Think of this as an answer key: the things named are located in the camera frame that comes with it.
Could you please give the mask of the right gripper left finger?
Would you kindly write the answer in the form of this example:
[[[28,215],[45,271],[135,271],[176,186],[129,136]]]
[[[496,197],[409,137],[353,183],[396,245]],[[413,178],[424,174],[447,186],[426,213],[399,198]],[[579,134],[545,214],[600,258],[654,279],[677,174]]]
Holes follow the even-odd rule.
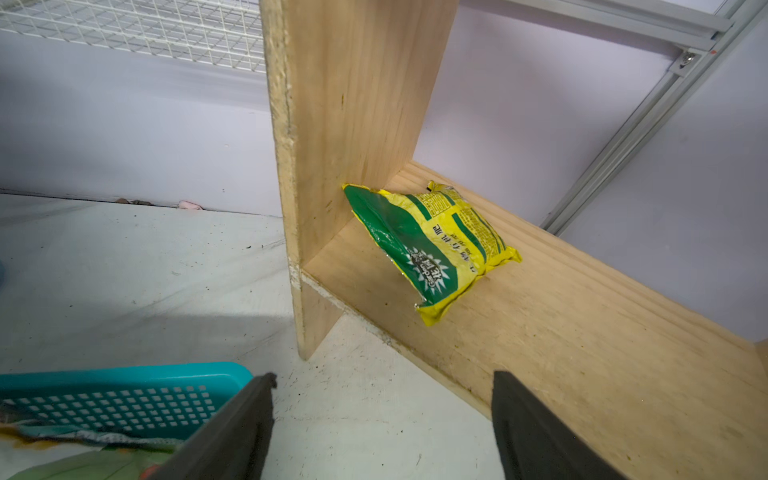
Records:
[[[275,423],[273,373],[251,380],[151,479],[259,479]]]

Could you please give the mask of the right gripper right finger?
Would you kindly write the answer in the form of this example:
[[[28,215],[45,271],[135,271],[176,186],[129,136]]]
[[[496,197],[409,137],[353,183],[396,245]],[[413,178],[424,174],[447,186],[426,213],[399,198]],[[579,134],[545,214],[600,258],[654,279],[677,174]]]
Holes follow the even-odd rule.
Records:
[[[507,479],[621,479],[512,373],[493,376],[492,424]]]

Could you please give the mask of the green white tall bag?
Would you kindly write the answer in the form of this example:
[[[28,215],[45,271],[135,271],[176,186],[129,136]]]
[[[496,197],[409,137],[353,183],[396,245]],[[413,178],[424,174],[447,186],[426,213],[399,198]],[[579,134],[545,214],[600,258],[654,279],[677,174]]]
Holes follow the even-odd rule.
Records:
[[[173,444],[99,444],[25,436],[1,413],[3,479],[147,479],[176,453]]]

